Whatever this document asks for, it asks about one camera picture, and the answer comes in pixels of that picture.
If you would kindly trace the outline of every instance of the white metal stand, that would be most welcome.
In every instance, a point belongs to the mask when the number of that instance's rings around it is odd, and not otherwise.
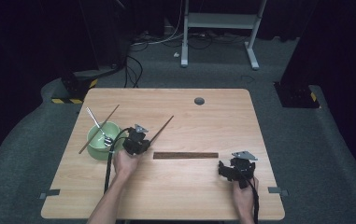
[[[256,39],[262,20],[265,4],[267,0],[262,0],[257,15],[238,15],[238,14],[214,14],[214,13],[189,13],[189,0],[186,0],[184,10],[184,33],[181,48],[181,66],[189,65],[188,32],[189,27],[209,27],[209,28],[230,28],[252,30],[249,42],[245,42],[250,65],[253,70],[259,69],[256,56],[253,52],[253,43]]]

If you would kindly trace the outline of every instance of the dark wooden strip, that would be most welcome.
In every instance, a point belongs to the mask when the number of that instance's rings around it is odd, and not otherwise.
[[[217,152],[154,152],[153,159],[209,159],[218,158]]]

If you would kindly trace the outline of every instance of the wooden chopstick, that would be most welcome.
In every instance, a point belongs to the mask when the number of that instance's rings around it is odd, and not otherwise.
[[[107,117],[107,119],[101,124],[101,129],[103,128],[103,126],[106,124],[106,122],[108,121],[108,119],[110,119],[111,115],[114,114],[114,111],[117,110],[117,108],[119,108],[120,105],[117,105],[116,108],[114,108],[113,111],[111,111],[110,115]],[[82,147],[82,149],[79,151],[78,154],[81,154],[82,151],[84,151],[85,147],[87,147],[87,145],[90,144],[90,142],[93,140],[93,138],[96,136],[98,132],[96,132],[93,136],[91,136],[90,139],[88,139],[87,143],[84,145],[84,147]]]
[[[153,159],[210,159],[218,158],[217,152],[154,152]]]

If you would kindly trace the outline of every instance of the hand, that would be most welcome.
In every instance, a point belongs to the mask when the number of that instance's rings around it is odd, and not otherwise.
[[[250,183],[256,188],[259,187],[259,180],[253,177]],[[253,220],[253,191],[250,185],[241,189],[238,181],[233,181],[233,200],[236,212],[239,215],[241,224],[254,223]]]
[[[113,160],[116,176],[128,179],[135,172],[142,156],[143,154],[132,156],[125,149],[117,151]]]

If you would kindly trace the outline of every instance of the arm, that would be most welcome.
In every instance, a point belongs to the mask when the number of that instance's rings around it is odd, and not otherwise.
[[[122,191],[128,179],[135,172],[142,155],[131,156],[125,150],[120,150],[114,157],[114,167],[116,175],[111,184],[96,205],[87,223],[110,223],[116,222],[117,211],[119,208]]]
[[[250,180],[250,183],[254,187],[258,188],[259,180],[256,177],[253,177]],[[250,186],[247,186],[244,189],[239,187],[238,181],[233,181],[233,200],[234,207],[239,216],[239,221],[241,224],[253,224],[253,192]]]

